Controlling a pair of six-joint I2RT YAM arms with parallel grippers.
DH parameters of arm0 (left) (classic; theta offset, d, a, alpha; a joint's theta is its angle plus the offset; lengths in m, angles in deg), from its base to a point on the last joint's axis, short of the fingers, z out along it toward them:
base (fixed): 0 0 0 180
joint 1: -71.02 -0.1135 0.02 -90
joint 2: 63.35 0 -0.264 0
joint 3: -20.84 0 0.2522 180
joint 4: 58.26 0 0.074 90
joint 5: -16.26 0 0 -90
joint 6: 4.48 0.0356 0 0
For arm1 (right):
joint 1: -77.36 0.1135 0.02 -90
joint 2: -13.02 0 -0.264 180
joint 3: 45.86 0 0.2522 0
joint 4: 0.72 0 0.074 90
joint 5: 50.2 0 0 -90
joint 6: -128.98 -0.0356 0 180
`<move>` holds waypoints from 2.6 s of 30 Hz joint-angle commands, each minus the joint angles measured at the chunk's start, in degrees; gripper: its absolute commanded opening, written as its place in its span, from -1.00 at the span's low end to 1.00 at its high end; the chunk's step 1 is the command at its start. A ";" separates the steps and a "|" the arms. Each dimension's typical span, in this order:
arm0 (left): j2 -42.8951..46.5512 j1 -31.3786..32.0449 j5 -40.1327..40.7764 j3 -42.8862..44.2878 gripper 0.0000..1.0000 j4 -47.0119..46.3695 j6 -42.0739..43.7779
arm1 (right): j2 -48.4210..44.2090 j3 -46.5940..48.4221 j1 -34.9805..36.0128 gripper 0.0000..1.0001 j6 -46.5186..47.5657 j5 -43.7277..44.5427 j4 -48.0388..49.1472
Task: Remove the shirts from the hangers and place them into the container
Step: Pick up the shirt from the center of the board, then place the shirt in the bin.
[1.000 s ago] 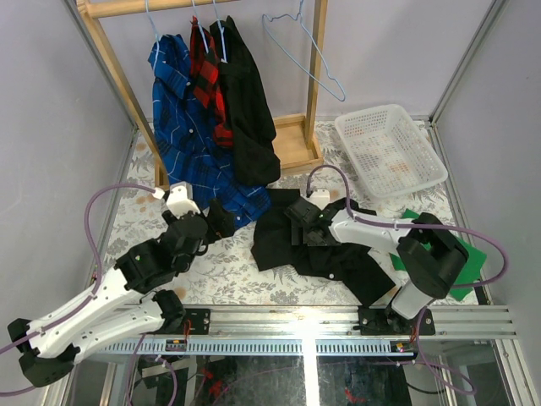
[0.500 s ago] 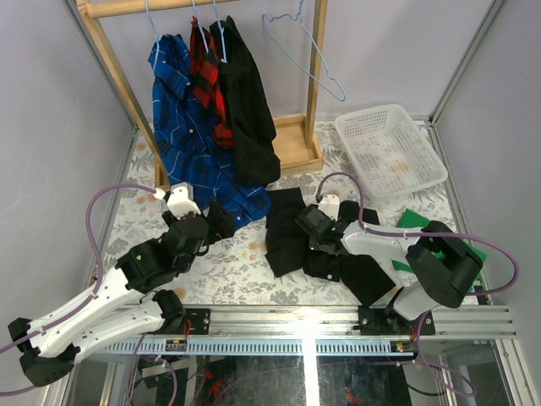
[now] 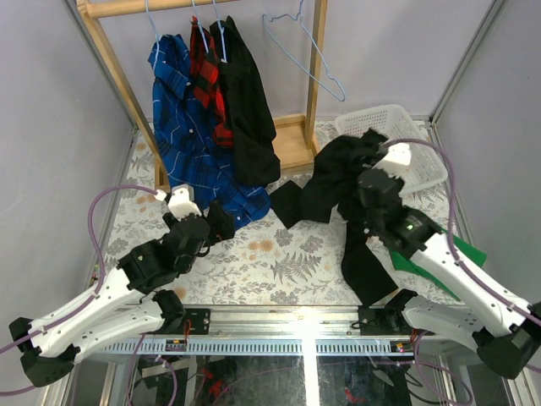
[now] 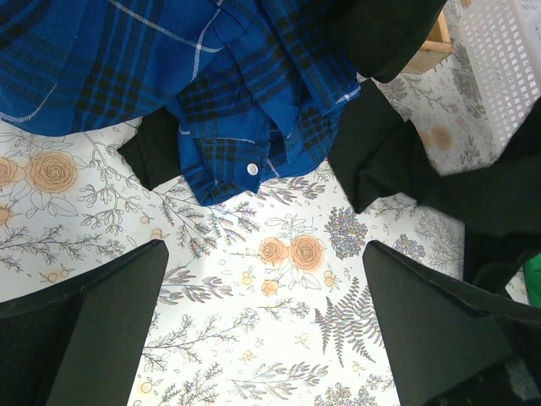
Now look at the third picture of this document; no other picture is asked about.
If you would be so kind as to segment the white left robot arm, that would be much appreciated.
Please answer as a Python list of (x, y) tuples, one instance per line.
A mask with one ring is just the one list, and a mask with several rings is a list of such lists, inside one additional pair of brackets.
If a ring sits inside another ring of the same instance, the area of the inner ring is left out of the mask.
[(188, 202), (163, 220), (168, 232), (131, 249), (99, 288), (88, 288), (42, 318), (10, 323), (33, 387), (53, 384), (83, 359), (127, 337), (183, 328), (186, 310), (168, 285), (190, 272), (212, 245), (233, 238), (234, 217), (216, 201), (205, 215)]

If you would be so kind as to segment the black button shirt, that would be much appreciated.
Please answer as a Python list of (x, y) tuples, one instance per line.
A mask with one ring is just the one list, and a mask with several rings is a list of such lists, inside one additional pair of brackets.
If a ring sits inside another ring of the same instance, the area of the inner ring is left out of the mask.
[(332, 209), (337, 209), (347, 227), (342, 275), (365, 306), (397, 290), (367, 246), (368, 212), (358, 192), (358, 176), (373, 164), (385, 141), (387, 137), (373, 129), (360, 137), (340, 135), (317, 154), (312, 178), (303, 187), (288, 181), (270, 194), (271, 208), (286, 228), (300, 221), (328, 223)]

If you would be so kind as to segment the light blue wire hanger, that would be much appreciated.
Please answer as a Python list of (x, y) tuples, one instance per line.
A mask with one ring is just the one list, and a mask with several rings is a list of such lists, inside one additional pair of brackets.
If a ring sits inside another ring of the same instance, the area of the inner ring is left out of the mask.
[[(325, 60), (323, 46), (319, 45), (316, 33), (308, 27), (305, 13), (306, 1), (297, 1), (294, 12), (284, 14), (262, 14), (261, 23), (264, 32), (276, 47), (308, 78), (313, 85), (317, 85), (335, 101), (344, 102), (347, 93), (341, 81), (331, 72), (329, 63)], [(286, 35), (279, 34), (278, 28), (290, 25), (292, 33), (298, 34), (301, 39), (294, 40), (298, 49), (293, 51), (286, 43)], [(316, 68), (310, 67), (309, 54), (315, 51), (315, 62), (320, 63), (323, 78), (316, 73)]]

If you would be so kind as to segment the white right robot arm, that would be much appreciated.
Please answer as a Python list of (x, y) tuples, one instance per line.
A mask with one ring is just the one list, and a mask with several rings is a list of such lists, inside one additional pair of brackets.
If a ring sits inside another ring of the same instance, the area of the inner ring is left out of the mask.
[(409, 328), (441, 335), (471, 349), (498, 376), (515, 379), (540, 348), (540, 305), (501, 286), (465, 256), (453, 238), (423, 212), (405, 206), (401, 178), (382, 169), (358, 176), (367, 229), (384, 246), (420, 266), (468, 308), (436, 304), (414, 292), (400, 294), (385, 323), (394, 333)]

